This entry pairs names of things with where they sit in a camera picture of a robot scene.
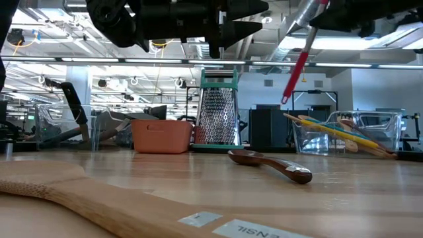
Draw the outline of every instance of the cheese grater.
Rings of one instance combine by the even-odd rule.
[[[194,148],[243,148],[239,133],[237,90],[236,70],[202,71]]]

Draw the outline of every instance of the wooden table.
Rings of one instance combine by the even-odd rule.
[[[38,152],[16,153],[13,160],[76,163],[109,184],[319,237],[423,236],[423,163],[273,156],[305,165],[313,180],[295,184],[270,167],[244,167],[213,154]],[[7,194],[0,194],[0,230],[2,238],[113,237],[66,208]]]

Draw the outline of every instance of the label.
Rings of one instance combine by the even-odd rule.
[[[196,214],[192,214],[191,216],[187,216],[186,218],[180,219],[179,222],[192,225],[194,227],[202,227],[203,225],[215,221],[221,217],[222,215],[214,214],[211,212],[198,212]]]
[[[234,219],[221,227],[218,227],[213,233],[230,238],[310,238],[308,236],[274,229],[265,225],[259,225],[247,221]]]

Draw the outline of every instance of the orange plastic basket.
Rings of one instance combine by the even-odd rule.
[[[189,122],[174,120],[132,120],[134,148],[139,153],[184,153],[192,135]]]

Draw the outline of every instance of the clear plastic container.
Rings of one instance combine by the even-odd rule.
[[[99,115],[119,124],[105,106],[81,105],[87,117],[89,140],[83,140],[80,126],[76,123],[68,104],[36,105],[36,141],[40,150],[86,150],[97,151],[99,135],[109,130],[100,123]]]
[[[299,116],[293,121],[298,153],[337,157],[394,157],[401,136],[401,114],[333,112],[326,122]]]

